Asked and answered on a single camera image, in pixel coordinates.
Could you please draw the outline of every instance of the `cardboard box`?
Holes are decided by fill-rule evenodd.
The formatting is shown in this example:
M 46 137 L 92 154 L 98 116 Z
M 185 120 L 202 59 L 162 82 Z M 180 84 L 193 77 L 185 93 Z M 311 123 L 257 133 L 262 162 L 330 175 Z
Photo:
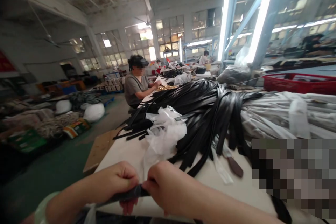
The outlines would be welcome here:
M 113 138 L 121 130 L 121 127 L 108 131 L 102 135 L 96 137 L 93 142 L 91 151 L 87 158 L 86 164 L 83 169 L 83 173 L 86 175 L 94 173 L 100 162 L 105 157 L 106 153 L 109 151 L 114 141 Z

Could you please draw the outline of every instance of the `fluorescent light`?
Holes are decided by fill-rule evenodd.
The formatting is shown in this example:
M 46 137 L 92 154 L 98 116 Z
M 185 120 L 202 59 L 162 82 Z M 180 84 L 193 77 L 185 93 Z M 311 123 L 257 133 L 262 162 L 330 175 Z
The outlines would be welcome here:
M 222 14 L 222 25 L 220 27 L 220 36 L 219 36 L 219 43 L 218 43 L 218 57 L 217 61 L 222 60 L 223 52 L 224 52 L 224 42 L 226 41 L 226 23 L 228 20 L 228 11 L 229 11 L 229 4 L 230 0 L 224 0 L 223 3 L 223 14 Z
M 251 35 L 252 33 L 243 33 L 243 34 L 240 34 L 240 35 L 238 35 L 238 37 L 237 37 L 237 39 L 240 39 L 240 38 L 242 38 L 242 37 L 245 37 L 245 36 L 248 36 L 248 35 Z
M 182 62 L 183 61 L 183 59 L 182 59 L 182 40 L 181 39 L 179 39 L 178 40 L 178 50 L 179 50 L 179 52 L 180 52 L 180 62 Z
M 146 23 L 140 23 L 140 24 L 137 24 L 137 26 L 139 30 L 151 27 L 150 25 L 147 25 Z
M 293 29 L 293 28 L 295 28 L 295 27 L 296 27 L 296 25 L 294 25 L 294 26 L 285 26 L 285 27 L 274 28 L 273 31 L 272 31 L 272 33 L 280 32 L 280 31 L 282 31 L 282 30 L 287 30 L 287 29 Z
M 105 47 L 110 47 L 111 46 L 111 43 L 109 40 L 103 40 L 104 41 L 104 45 Z
M 263 27 L 264 27 L 264 22 L 266 19 L 266 14 L 268 11 L 268 6 L 270 4 L 269 3 L 270 1 L 271 0 L 261 1 L 259 14 L 258 14 L 257 22 L 255 24 L 255 29 L 254 29 L 253 37 L 251 41 L 251 47 L 250 47 L 248 55 L 246 56 L 247 63 L 253 62 L 254 57 L 256 56 L 257 47 L 258 47 L 260 36 L 261 36 L 261 31 L 263 30 Z
M 196 42 L 192 42 L 192 43 L 187 44 L 187 46 L 188 47 L 189 46 L 198 46 L 198 45 L 201 45 L 201 44 L 207 44 L 207 43 L 209 43 L 211 41 L 212 41 L 212 39 L 210 39 L 210 40 L 203 40 L 203 41 L 196 41 Z
M 319 21 L 316 21 L 316 22 L 308 23 L 308 24 L 305 24 L 305 27 L 315 26 L 315 25 L 322 25 L 324 23 L 331 22 L 331 21 L 336 21 L 336 18 L 319 20 Z

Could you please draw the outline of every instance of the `plastic wrap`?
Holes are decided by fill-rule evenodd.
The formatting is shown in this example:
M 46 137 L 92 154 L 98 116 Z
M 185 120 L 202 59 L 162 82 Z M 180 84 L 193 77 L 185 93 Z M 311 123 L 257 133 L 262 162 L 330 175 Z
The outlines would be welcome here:
M 217 81 L 228 85 L 248 81 L 251 77 L 251 70 L 247 66 L 230 65 L 218 76 Z
M 105 108 L 102 103 L 88 106 L 85 109 L 83 118 L 90 123 L 98 121 L 105 114 Z
M 243 46 L 240 49 L 239 53 L 237 53 L 237 55 L 236 55 L 236 60 L 234 62 L 234 65 L 238 66 L 238 67 L 248 66 L 247 55 L 249 54 L 249 51 L 250 51 L 249 47 Z
M 177 141 L 187 133 L 184 120 L 175 120 L 181 114 L 172 107 L 161 107 L 158 113 L 156 116 L 153 116 L 153 114 L 146 115 L 146 118 L 150 119 L 154 125 L 147 130 L 149 135 L 146 136 L 146 140 L 149 147 L 143 157 L 145 177 L 152 165 L 174 155 Z

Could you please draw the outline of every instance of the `gray t-shirt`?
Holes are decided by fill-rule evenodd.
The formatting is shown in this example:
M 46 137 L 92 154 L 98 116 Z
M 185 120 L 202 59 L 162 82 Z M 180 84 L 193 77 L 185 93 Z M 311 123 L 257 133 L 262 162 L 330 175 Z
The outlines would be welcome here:
M 125 98 L 128 105 L 135 105 L 141 102 L 140 99 L 137 98 L 135 93 L 144 92 L 149 88 L 149 80 L 146 76 L 141 76 L 140 81 L 132 74 L 129 73 L 125 78 Z

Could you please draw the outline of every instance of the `sleeve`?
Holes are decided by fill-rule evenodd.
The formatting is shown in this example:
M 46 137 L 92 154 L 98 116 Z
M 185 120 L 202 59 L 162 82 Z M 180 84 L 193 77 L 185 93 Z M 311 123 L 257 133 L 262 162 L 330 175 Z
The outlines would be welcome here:
M 129 89 L 129 94 L 134 95 L 137 92 L 141 92 L 141 89 L 137 83 L 137 81 L 133 78 L 127 79 L 127 87 Z
M 149 88 L 149 80 L 148 80 L 147 77 L 145 77 L 145 79 L 146 79 L 146 82 L 147 82 L 147 86 L 148 86 L 148 88 Z

